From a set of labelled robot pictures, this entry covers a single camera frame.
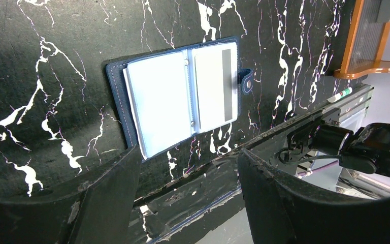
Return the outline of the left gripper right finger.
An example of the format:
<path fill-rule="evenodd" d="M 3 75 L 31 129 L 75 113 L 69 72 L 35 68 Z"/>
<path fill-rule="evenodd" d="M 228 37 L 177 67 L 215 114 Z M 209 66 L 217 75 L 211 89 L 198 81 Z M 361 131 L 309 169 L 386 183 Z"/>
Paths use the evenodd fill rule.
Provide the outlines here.
<path fill-rule="evenodd" d="M 254 243 L 390 243 L 390 197 L 332 192 L 245 149 L 237 161 Z"/>

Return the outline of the blue leather card holder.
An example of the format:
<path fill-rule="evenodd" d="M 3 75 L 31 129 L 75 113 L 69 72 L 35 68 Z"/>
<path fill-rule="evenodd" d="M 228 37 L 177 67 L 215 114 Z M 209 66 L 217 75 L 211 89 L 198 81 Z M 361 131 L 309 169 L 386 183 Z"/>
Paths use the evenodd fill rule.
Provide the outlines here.
<path fill-rule="evenodd" d="M 238 117 L 241 96 L 252 91 L 253 71 L 241 67 L 239 40 L 227 37 L 109 63 L 105 67 L 124 138 L 149 159 L 205 132 L 199 112 L 192 51 L 221 43 L 237 44 Z"/>

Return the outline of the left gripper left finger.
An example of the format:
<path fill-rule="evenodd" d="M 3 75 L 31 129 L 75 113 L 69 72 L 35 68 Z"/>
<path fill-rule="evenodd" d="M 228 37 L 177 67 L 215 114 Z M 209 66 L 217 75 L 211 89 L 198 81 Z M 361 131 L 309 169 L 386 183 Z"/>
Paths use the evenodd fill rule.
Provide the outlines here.
<path fill-rule="evenodd" d="M 125 243 L 141 163 L 133 146 L 42 193 L 0 199 L 0 243 Z"/>

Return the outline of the white striped credit card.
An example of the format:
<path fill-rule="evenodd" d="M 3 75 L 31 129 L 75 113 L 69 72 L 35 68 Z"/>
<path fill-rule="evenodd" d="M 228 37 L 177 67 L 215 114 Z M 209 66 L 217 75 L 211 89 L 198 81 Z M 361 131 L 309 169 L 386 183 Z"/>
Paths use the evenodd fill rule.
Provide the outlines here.
<path fill-rule="evenodd" d="M 237 54 L 234 42 L 192 51 L 200 133 L 234 122 L 238 117 Z"/>

